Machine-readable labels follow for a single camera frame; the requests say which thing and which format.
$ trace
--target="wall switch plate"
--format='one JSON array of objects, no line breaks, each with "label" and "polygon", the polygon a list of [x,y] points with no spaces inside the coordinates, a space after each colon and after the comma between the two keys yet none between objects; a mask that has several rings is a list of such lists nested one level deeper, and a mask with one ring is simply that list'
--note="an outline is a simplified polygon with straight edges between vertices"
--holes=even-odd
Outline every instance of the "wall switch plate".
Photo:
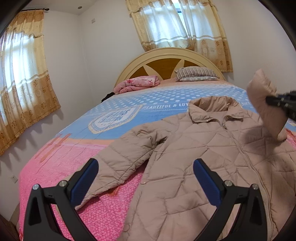
[{"label": "wall switch plate", "polygon": [[11,180],[12,180],[14,183],[17,183],[17,181],[18,181],[18,179],[17,179],[16,176],[12,176],[12,177],[11,177]]}]

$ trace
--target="yellow curtain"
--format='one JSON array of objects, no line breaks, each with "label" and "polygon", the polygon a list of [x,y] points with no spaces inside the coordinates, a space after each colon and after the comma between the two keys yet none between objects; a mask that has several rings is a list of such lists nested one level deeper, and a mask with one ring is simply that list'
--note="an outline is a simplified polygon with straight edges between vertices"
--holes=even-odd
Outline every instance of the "yellow curtain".
[{"label": "yellow curtain", "polygon": [[211,0],[179,0],[193,50],[222,72],[233,72],[226,34]]},{"label": "yellow curtain", "polygon": [[45,63],[42,10],[21,12],[0,38],[0,155],[60,108]]},{"label": "yellow curtain", "polygon": [[145,51],[163,47],[192,49],[171,0],[126,0]]}]

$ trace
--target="wooden headboard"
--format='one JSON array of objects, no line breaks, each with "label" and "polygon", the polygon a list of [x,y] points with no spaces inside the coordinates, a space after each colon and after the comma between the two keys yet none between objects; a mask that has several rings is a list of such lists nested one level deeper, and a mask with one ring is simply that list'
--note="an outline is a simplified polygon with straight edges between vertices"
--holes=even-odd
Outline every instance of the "wooden headboard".
[{"label": "wooden headboard", "polygon": [[207,67],[225,80],[221,71],[206,57],[194,51],[181,48],[160,48],[150,50],[132,61],[121,73],[115,85],[127,79],[157,75],[159,80],[176,76],[175,70],[188,66]]}]

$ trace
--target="white wall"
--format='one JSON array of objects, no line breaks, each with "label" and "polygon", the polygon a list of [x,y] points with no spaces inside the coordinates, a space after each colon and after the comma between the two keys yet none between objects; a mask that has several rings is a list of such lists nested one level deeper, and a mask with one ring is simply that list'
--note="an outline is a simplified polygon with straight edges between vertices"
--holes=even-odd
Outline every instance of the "white wall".
[{"label": "white wall", "polygon": [[229,41],[234,72],[227,79],[246,88],[262,68],[279,92],[296,89],[296,51],[273,14],[257,0],[214,0]]},{"label": "white wall", "polygon": [[19,203],[18,176],[29,159],[55,134],[94,106],[82,53],[78,16],[46,12],[44,49],[53,88],[61,109],[39,121],[0,157],[0,214],[10,219]]},{"label": "white wall", "polygon": [[144,49],[124,0],[99,0],[79,18],[92,95],[99,103]]}]

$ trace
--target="silver bolt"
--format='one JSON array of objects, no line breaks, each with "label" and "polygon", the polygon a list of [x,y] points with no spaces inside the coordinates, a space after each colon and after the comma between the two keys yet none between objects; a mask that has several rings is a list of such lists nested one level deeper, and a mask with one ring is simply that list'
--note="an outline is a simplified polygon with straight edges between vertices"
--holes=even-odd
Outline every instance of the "silver bolt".
[{"label": "silver bolt", "polygon": [[38,184],[35,184],[34,186],[33,186],[33,190],[37,190],[39,188],[39,185]]},{"label": "silver bolt", "polygon": [[64,186],[66,186],[67,184],[68,184],[68,182],[65,181],[65,180],[59,182],[59,186],[60,186],[60,187],[64,187]]},{"label": "silver bolt", "polygon": [[231,187],[233,185],[232,181],[230,180],[226,180],[224,183],[227,187]]},{"label": "silver bolt", "polygon": [[259,189],[259,186],[258,186],[257,184],[253,184],[253,185],[252,185],[252,188],[253,188],[254,190],[258,190],[258,189]]}]

